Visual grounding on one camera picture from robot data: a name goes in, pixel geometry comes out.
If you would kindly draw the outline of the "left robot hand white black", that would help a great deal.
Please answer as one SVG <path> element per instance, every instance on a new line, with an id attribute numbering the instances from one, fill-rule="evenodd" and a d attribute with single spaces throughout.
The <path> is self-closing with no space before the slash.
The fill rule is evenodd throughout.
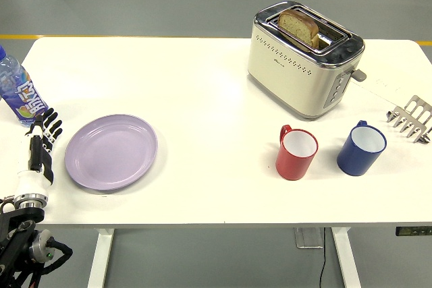
<path id="1" fill-rule="evenodd" d="M 51 153 L 57 138 L 62 133 L 62 120 L 58 112 L 49 108 L 36 117 L 24 134 L 18 159 L 18 186 L 15 200 L 48 199 L 48 188 L 53 184 Z"/>

